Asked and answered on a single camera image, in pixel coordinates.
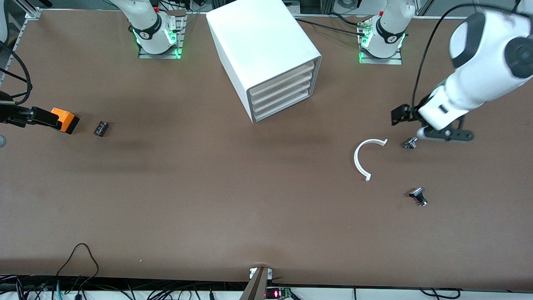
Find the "orange button box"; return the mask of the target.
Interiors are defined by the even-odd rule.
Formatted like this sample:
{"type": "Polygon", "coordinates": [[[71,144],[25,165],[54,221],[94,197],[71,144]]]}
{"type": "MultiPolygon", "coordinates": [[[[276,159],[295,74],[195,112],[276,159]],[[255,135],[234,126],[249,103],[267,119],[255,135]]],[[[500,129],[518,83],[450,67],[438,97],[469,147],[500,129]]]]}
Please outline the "orange button box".
{"type": "Polygon", "coordinates": [[[57,123],[53,126],[54,129],[72,135],[75,127],[78,125],[80,119],[78,116],[72,114],[72,112],[61,110],[59,108],[53,108],[52,114],[58,117],[57,123]]]}

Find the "lower small metal part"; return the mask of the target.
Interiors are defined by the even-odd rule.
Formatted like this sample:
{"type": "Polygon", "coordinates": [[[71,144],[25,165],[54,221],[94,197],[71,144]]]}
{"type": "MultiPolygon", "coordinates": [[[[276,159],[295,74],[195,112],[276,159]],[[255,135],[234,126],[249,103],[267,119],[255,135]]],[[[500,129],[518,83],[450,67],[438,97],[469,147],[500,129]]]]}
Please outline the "lower small metal part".
{"type": "Polygon", "coordinates": [[[412,190],[408,193],[408,196],[415,199],[417,201],[417,205],[424,207],[427,205],[428,200],[424,197],[423,193],[425,191],[425,188],[420,187],[412,190]]]}

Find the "circuit board with red light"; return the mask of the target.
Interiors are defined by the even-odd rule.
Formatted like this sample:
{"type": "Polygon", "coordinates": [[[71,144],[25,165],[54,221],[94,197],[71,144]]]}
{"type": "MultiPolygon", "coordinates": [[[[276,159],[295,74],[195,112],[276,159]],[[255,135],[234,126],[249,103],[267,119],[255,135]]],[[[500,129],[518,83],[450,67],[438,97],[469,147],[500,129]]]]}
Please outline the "circuit board with red light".
{"type": "Polygon", "coordinates": [[[291,298],[290,288],[270,287],[265,289],[265,300],[285,300],[291,298]]]}

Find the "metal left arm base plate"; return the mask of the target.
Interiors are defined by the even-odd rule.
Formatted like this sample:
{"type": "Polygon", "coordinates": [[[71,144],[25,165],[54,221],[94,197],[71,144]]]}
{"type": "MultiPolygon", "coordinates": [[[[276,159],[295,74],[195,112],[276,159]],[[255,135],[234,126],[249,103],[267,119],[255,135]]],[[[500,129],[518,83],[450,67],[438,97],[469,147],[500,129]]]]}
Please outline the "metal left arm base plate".
{"type": "Polygon", "coordinates": [[[405,33],[400,35],[385,34],[381,36],[377,31],[378,15],[375,15],[365,21],[370,25],[358,29],[358,33],[363,36],[358,38],[359,41],[359,62],[374,63],[383,65],[401,65],[401,46],[405,38],[405,33]]]}

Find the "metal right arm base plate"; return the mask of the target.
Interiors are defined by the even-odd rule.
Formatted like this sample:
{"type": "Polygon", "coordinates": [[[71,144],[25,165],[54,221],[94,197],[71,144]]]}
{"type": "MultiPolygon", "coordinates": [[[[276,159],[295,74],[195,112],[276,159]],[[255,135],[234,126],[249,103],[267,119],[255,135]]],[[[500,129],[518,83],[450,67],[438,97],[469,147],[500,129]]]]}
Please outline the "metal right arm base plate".
{"type": "Polygon", "coordinates": [[[139,58],[153,58],[153,59],[180,59],[182,56],[185,27],[188,24],[188,16],[174,16],[168,15],[165,12],[158,12],[162,17],[162,25],[158,31],[159,35],[145,42],[141,41],[138,35],[136,42],[139,46],[139,58]]]}

